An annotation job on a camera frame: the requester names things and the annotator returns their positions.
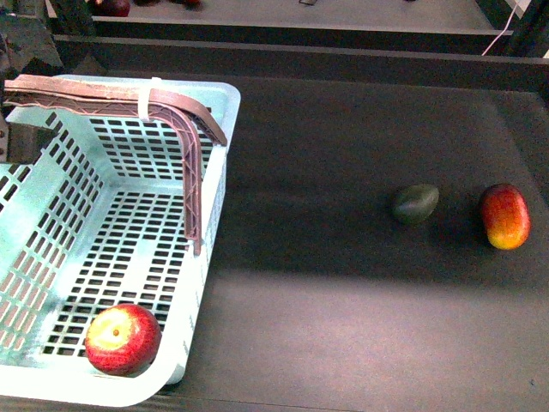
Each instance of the basket handle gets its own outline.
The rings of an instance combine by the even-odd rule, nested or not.
[[[83,115],[138,118],[140,88],[106,86],[74,80],[21,75],[8,81],[4,104],[63,108]],[[194,240],[194,253],[202,245],[202,150],[192,122],[214,144],[227,145],[223,130],[200,102],[181,94],[153,88],[148,104],[149,118],[169,124],[181,141],[184,181],[184,233]]]

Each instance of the light blue basket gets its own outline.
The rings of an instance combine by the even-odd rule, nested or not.
[[[127,406],[183,377],[240,94],[224,83],[163,81],[155,87],[208,107],[228,141],[218,146],[201,136],[198,256],[184,237],[180,143],[167,124],[39,107],[10,114],[10,122],[45,126],[57,137],[34,165],[0,165],[0,395]],[[145,306],[163,329],[155,361],[133,378],[99,373],[84,350],[94,316],[123,302]],[[70,389],[62,384],[67,380]]]

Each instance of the plastic basket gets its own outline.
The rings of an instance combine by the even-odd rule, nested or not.
[[[4,92],[20,106],[9,122],[57,137],[32,165],[0,164],[0,395],[127,406],[184,375],[240,95],[164,81],[143,122],[149,79],[62,77],[20,76]],[[112,377],[84,338],[124,302],[149,309],[162,340],[145,372]]]

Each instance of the red apple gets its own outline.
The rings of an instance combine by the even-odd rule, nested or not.
[[[86,355],[94,367],[125,376],[151,363],[162,332],[154,315],[139,305],[121,304],[100,313],[86,334]]]
[[[94,7],[100,15],[128,17],[130,0],[94,0]]]

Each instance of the mango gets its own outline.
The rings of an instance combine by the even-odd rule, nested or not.
[[[433,185],[413,185],[398,192],[391,211],[396,220],[406,225],[421,223],[438,203],[438,189]]]
[[[498,249],[516,249],[530,235],[526,201],[509,183],[493,185],[484,191],[480,198],[480,214],[488,241]]]

